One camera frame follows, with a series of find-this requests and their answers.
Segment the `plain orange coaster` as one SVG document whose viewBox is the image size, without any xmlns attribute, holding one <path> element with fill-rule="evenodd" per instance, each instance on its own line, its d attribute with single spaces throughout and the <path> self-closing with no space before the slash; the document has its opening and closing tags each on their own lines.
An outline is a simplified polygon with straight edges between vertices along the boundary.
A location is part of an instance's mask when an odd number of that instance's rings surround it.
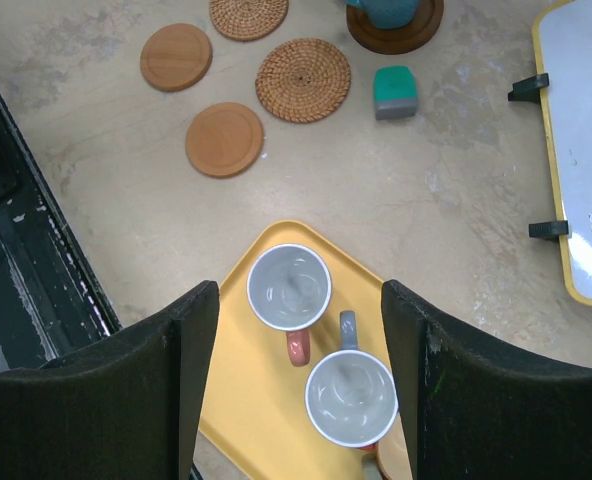
<svg viewBox="0 0 592 480">
<path fill-rule="evenodd" d="M 145 43 L 140 70 L 146 82 L 163 92 L 184 90 L 207 73 L 213 49 L 208 36 L 186 23 L 167 25 Z"/>
<path fill-rule="evenodd" d="M 264 129 L 257 114 L 245 105 L 224 102 L 195 116 L 185 138 L 189 162 L 216 178 L 237 175 L 260 156 Z"/>
</svg>

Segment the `dark brown ringed coaster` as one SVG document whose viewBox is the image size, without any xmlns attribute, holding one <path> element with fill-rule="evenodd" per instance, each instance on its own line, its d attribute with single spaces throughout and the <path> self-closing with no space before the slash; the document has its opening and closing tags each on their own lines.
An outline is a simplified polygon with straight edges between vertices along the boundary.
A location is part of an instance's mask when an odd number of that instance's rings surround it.
<svg viewBox="0 0 592 480">
<path fill-rule="evenodd" d="M 443 0 L 421 1 L 411 21 L 393 29 L 378 29 L 364 10 L 346 6 L 346 23 L 352 37 L 364 48 L 382 55 L 412 52 L 437 33 L 444 13 Z"/>
</svg>

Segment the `pink handled patterned mug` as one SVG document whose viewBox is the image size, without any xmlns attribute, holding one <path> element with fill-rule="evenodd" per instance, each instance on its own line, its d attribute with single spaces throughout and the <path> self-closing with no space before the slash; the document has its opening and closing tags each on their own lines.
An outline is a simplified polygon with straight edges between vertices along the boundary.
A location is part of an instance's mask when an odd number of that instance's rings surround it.
<svg viewBox="0 0 592 480">
<path fill-rule="evenodd" d="M 322 318 L 332 297 L 331 273 L 322 257 L 300 244 L 273 246 L 253 262 L 246 292 L 256 317 L 286 335 L 291 364 L 307 365 L 309 329 Z"/>
</svg>

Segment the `light woven front coaster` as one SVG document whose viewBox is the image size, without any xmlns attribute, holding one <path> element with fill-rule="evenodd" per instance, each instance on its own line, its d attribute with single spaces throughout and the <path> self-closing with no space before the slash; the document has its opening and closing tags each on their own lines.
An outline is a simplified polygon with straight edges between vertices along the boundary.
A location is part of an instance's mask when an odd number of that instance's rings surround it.
<svg viewBox="0 0 592 480">
<path fill-rule="evenodd" d="M 307 124 L 334 113 L 346 99 L 351 69 L 333 44 L 298 38 L 273 49 L 259 67 L 255 90 L 272 115 Z"/>
</svg>

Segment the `light woven coaster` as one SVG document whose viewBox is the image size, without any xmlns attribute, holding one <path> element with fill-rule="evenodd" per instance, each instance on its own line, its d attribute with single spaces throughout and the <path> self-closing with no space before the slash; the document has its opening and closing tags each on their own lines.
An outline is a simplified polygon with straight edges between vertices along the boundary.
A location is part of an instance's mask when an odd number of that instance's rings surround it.
<svg viewBox="0 0 592 480">
<path fill-rule="evenodd" d="M 272 115 L 307 124 L 334 113 L 346 99 L 351 69 L 333 44 L 298 38 L 273 49 L 259 67 L 255 90 Z"/>
<path fill-rule="evenodd" d="M 261 39 L 285 19 L 288 0 L 211 0 L 209 14 L 215 29 L 239 42 Z"/>
</svg>

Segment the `small orange cup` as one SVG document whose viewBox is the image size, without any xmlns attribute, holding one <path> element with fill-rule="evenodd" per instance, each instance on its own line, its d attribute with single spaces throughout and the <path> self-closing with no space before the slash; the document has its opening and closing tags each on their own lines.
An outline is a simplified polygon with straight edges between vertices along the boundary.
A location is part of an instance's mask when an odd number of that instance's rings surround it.
<svg viewBox="0 0 592 480">
<path fill-rule="evenodd" d="M 413 474 L 403 429 L 399 420 L 361 459 L 363 478 L 367 480 L 412 480 Z"/>
</svg>

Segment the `plain orange front coaster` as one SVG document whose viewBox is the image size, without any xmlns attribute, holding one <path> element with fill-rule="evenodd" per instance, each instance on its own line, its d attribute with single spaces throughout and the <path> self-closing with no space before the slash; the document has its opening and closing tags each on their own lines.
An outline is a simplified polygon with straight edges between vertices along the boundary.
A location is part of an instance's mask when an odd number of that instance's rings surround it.
<svg viewBox="0 0 592 480">
<path fill-rule="evenodd" d="M 224 102 L 195 116 L 185 138 L 189 162 L 216 178 L 237 175 L 260 156 L 264 129 L 257 114 L 245 105 Z"/>
</svg>

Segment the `blue patterned mug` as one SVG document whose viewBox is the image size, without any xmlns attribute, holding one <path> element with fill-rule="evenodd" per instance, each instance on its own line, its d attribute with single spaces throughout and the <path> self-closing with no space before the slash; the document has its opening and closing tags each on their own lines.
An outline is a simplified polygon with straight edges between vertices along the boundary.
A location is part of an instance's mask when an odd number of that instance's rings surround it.
<svg viewBox="0 0 592 480">
<path fill-rule="evenodd" d="M 362 10 L 372 25 L 391 30 L 410 23 L 418 10 L 419 0 L 347 0 L 347 6 Z"/>
</svg>

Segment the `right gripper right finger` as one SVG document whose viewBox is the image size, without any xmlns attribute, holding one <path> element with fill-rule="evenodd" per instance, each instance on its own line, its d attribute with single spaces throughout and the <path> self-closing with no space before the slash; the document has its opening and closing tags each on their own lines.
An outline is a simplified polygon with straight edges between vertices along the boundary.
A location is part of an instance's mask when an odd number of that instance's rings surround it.
<svg viewBox="0 0 592 480">
<path fill-rule="evenodd" d="M 524 350 L 398 281 L 381 312 L 416 479 L 592 479 L 592 368 Z"/>
</svg>

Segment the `grey handled mug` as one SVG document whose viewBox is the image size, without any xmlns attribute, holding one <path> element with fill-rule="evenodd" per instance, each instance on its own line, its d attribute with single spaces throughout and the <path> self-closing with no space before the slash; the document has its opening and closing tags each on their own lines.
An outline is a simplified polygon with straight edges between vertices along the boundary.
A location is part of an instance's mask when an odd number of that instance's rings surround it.
<svg viewBox="0 0 592 480">
<path fill-rule="evenodd" d="M 341 347 L 312 369 L 305 406 L 314 428 L 346 448 L 366 449 L 388 433 L 399 403 L 389 368 L 358 346 L 356 314 L 340 313 Z"/>
</svg>

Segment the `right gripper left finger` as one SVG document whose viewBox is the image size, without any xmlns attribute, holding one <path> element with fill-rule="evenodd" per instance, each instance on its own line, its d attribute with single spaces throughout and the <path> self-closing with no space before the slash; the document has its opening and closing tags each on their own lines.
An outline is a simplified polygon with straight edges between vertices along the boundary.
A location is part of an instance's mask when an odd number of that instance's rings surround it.
<svg viewBox="0 0 592 480">
<path fill-rule="evenodd" d="M 219 316 L 204 281 L 37 369 L 0 373 L 0 479 L 187 479 Z"/>
</svg>

